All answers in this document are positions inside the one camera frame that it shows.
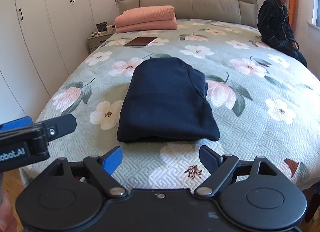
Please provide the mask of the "person's left hand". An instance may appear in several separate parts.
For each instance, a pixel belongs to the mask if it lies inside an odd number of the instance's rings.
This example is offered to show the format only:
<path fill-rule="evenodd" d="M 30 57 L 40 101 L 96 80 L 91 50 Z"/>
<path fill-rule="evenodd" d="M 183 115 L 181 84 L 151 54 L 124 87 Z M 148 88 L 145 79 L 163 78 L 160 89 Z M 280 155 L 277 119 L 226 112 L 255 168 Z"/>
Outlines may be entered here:
<path fill-rule="evenodd" d="M 14 216 L 10 198 L 6 192 L 2 192 L 2 203 L 0 209 L 0 229 L 1 232 L 16 232 L 17 220 Z"/>

